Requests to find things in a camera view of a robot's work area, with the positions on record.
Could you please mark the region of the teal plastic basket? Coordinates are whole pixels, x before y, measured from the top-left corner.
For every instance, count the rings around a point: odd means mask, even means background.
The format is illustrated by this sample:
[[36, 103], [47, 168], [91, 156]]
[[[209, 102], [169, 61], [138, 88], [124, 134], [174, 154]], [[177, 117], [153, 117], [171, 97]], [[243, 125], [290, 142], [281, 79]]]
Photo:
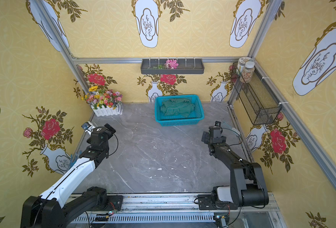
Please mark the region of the teal plastic basket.
[[154, 104], [155, 119], [161, 126], [194, 125], [205, 117], [197, 95], [161, 96]]

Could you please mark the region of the green long pants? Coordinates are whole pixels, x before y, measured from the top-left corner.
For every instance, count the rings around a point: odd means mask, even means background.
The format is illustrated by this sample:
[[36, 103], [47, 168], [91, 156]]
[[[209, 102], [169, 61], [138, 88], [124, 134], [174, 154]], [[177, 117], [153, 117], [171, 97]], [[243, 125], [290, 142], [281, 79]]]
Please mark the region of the green long pants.
[[195, 110], [195, 105], [188, 99], [169, 99], [162, 102], [160, 111], [164, 116], [188, 117]]

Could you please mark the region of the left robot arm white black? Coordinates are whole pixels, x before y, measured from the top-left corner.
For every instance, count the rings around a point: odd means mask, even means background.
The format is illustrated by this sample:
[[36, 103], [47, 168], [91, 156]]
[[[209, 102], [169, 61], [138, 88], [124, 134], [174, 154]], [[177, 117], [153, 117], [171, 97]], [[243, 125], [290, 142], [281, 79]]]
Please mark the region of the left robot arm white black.
[[109, 157], [109, 140], [115, 133], [109, 124], [92, 129], [87, 140], [89, 146], [72, 168], [40, 196], [31, 196], [24, 202], [20, 226], [65, 228], [87, 211], [109, 210], [109, 215], [119, 211], [123, 196], [108, 196], [106, 189], [100, 187], [91, 187], [68, 202], [80, 183]]

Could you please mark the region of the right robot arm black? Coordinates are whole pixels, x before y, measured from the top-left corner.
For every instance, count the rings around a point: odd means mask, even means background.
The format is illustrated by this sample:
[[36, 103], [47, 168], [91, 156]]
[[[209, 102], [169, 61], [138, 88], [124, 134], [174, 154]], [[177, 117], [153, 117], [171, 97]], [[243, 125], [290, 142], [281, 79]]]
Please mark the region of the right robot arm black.
[[226, 143], [222, 128], [209, 127], [202, 135], [202, 142], [208, 145], [211, 156], [220, 160], [230, 170], [230, 184], [214, 187], [210, 196], [199, 195], [207, 201], [201, 210], [238, 209], [239, 207], [264, 208], [269, 203], [269, 195], [264, 174], [259, 163], [248, 162], [237, 155]]

